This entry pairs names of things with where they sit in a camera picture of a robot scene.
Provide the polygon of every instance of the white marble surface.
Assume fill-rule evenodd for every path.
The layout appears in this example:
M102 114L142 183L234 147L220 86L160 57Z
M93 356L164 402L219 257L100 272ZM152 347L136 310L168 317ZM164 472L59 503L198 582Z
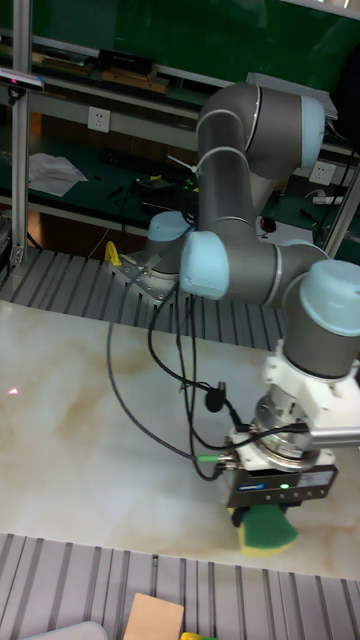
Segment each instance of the white marble surface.
M0 303L0 530L62 541L328 576L360 577L360 454L339 452L326 500L290 510L300 536L286 553L253 559L238 551L221 503L221 482L162 449L124 416L110 389L107 325ZM190 356L187 340L185 351ZM177 367L174 336L155 334ZM244 420L264 391L265 352L198 341L199 378L228 382ZM119 387L139 420L187 446L178 384L148 355L146 332L114 331ZM16 388L17 394L8 394ZM227 413L210 415L198 395L198 430L221 443Z

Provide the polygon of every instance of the green scouring pad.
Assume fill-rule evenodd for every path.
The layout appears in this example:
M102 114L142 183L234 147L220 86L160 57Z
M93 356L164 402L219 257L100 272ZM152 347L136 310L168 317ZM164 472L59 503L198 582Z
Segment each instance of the green scouring pad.
M241 553L247 556L281 553L297 536L298 531L286 519L278 504L251 507L239 528Z

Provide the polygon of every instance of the wall socket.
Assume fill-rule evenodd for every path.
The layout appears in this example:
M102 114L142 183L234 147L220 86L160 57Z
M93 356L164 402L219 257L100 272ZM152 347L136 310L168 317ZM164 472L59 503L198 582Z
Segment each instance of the wall socket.
M111 112L106 109L98 109L97 107L89 107L88 113L88 129L95 131L103 131L108 133L110 129Z
M335 170L335 164L329 164L328 162L320 161L315 162L309 181L316 182L317 184L329 185L335 173Z

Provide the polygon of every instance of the metal grating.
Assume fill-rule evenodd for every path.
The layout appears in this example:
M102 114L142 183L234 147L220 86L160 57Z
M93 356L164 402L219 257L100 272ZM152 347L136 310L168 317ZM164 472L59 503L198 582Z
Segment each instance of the metal grating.
M0 640L87 620L124 634L134 594L219 640L358 640L359 583L0 535Z
M0 299L34 309L95 318L147 328L154 305L134 288L127 289L97 260L29 248L0 291ZM199 338L272 351L283 336L281 311L238 301L198 299ZM182 309L183 334L188 335L187 302ZM174 333L173 305L159 316L156 328Z

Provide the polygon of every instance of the white paper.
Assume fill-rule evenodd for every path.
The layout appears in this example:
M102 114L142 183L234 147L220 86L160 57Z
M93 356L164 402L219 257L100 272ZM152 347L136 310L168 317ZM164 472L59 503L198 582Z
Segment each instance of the white paper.
M29 187L54 196L65 195L78 182L87 178L67 158L35 153L29 158Z

